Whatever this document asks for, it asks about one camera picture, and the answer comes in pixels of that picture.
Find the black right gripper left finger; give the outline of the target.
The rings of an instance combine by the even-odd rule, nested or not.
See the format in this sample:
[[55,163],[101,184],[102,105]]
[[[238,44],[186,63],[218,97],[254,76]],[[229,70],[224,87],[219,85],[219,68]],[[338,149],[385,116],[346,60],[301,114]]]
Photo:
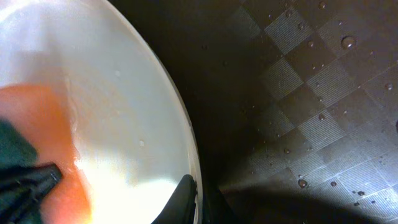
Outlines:
[[1,197],[9,197],[1,204],[1,223],[21,223],[61,180],[62,171],[54,163],[1,169]]

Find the green and yellow sponge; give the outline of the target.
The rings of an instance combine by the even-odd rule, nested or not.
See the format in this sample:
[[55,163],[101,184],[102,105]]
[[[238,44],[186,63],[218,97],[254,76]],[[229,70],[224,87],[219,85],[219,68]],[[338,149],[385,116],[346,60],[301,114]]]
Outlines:
[[54,163],[60,183],[21,223],[89,223],[91,208],[74,161],[70,121],[62,102],[46,86],[1,89],[1,169]]

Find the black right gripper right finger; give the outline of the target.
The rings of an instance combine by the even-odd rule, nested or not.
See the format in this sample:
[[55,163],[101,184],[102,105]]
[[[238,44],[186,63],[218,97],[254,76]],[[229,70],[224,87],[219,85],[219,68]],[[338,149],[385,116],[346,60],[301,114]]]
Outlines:
[[152,224],[193,224],[197,183],[186,174]]

